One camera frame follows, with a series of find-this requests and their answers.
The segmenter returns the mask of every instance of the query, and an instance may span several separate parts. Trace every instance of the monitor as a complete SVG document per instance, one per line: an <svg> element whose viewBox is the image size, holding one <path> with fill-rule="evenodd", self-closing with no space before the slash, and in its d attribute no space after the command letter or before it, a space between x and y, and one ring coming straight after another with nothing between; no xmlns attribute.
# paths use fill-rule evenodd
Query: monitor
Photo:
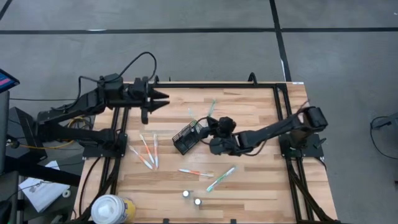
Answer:
<svg viewBox="0 0 398 224"><path fill-rule="evenodd" d="M19 80L0 69L0 93L19 84Z"/></svg>
<svg viewBox="0 0 398 224"><path fill-rule="evenodd" d="M8 125L9 92L0 93L0 174L4 172L6 160L6 135Z"/></svg>

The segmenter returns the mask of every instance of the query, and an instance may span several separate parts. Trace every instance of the black strip on floor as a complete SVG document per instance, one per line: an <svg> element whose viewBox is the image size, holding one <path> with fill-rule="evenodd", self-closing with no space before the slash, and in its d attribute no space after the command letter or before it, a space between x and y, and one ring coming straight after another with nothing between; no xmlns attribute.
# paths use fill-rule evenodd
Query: black strip on floor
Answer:
<svg viewBox="0 0 398 224"><path fill-rule="evenodd" d="M1 11L0 11L0 20L2 19L2 17L5 15L8 7L10 6L12 0L7 0L7 2L4 4L4 6L2 7Z"/></svg>
<svg viewBox="0 0 398 224"><path fill-rule="evenodd" d="M282 32L398 32L398 27L283 28Z"/></svg>
<svg viewBox="0 0 398 224"><path fill-rule="evenodd" d="M275 25L275 33L276 33L276 39L278 41L279 55L283 63L282 66L284 69L285 81L291 82L292 77L290 76L289 63L287 63L285 44L284 44L284 39L282 37L282 30L279 24L279 17L278 17L278 12L276 10L275 0L269 0L269 4L271 5L272 18L274 20L274 25Z"/></svg>
<svg viewBox="0 0 398 224"><path fill-rule="evenodd" d="M100 29L100 30L0 30L0 34L194 34L194 33L275 32L274 28L176 28L176 29Z"/></svg>

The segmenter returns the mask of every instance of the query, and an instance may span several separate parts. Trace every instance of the container lid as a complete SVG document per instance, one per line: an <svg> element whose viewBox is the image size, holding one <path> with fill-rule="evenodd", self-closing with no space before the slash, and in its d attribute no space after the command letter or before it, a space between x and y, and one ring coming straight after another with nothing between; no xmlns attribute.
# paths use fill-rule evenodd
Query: container lid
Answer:
<svg viewBox="0 0 398 224"><path fill-rule="evenodd" d="M91 216L97 224L116 223L121 214L120 201L113 195L99 197L91 208Z"/></svg>

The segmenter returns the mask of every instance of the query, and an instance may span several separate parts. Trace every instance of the yellow cable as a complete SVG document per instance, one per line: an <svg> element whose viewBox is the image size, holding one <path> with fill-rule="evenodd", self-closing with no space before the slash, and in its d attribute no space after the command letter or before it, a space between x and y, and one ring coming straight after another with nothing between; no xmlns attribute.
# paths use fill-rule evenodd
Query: yellow cable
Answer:
<svg viewBox="0 0 398 224"><path fill-rule="evenodd" d="M84 119L84 118L82 118L82 117L76 117L76 118L73 118L70 122L69 122L69 124L68 124L68 128L70 128L70 126L74 123L74 122L76 122L76 120L78 120L78 119L80 119L80 120L83 120L83 122L85 123L85 124L87 124L86 122L86 119ZM74 140L72 140L72 141L70 141L70 142L68 142L68 143L66 143L66 144L62 144L62 145L60 145L60 146L49 146L49 147L35 147L35 146L27 146L27 145L24 145L24 144L20 144L19 146L20 147L26 147L26 148L29 148L29 149L59 149L59 148L61 148L61 147L65 147L65 146L69 146L70 144L72 144L72 143L74 143L75 141Z"/></svg>

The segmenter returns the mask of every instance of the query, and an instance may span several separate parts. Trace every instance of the blue screen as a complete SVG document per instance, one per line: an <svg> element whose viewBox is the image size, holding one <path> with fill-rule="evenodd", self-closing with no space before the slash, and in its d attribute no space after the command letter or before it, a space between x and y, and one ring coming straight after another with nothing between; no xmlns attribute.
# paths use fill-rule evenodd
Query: blue screen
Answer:
<svg viewBox="0 0 398 224"><path fill-rule="evenodd" d="M0 90L6 86L14 84L14 81L5 74L0 73Z"/></svg>

